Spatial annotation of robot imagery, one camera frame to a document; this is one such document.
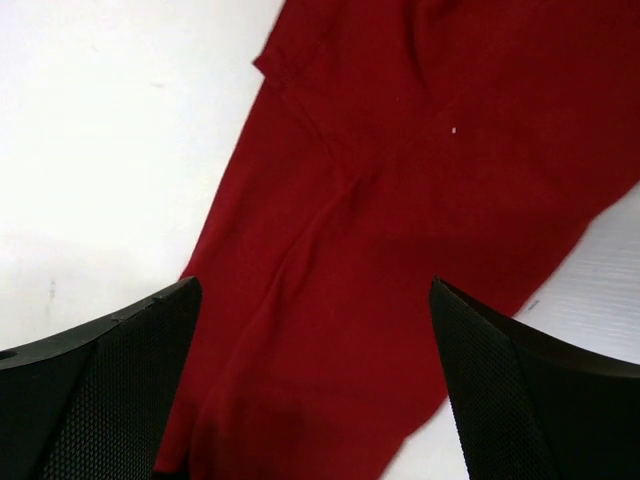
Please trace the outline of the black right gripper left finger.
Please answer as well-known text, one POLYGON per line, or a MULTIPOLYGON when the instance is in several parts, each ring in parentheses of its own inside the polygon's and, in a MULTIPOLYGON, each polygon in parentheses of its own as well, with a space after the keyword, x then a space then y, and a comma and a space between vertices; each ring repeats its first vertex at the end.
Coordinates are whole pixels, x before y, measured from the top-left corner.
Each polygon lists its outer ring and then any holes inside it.
POLYGON ((201 299, 186 278, 2 351, 2 479, 151 478, 201 299))

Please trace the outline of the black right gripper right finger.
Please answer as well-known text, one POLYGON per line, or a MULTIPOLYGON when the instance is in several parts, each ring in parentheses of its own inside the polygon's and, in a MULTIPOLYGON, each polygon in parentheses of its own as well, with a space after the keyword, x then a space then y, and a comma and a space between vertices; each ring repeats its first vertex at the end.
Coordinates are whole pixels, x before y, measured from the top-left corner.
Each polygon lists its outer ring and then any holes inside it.
POLYGON ((429 303, 470 478, 638 478, 638 365, 552 337, 439 278, 429 303))

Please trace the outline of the red t shirt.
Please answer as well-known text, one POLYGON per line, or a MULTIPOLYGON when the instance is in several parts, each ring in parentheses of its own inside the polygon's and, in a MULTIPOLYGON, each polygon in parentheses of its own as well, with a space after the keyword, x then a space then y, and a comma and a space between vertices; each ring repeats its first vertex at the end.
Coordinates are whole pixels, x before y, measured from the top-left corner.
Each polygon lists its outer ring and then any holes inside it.
POLYGON ((639 180, 635 1, 288 1, 186 276, 156 460, 376 479, 446 396, 441 276, 514 314, 639 180))

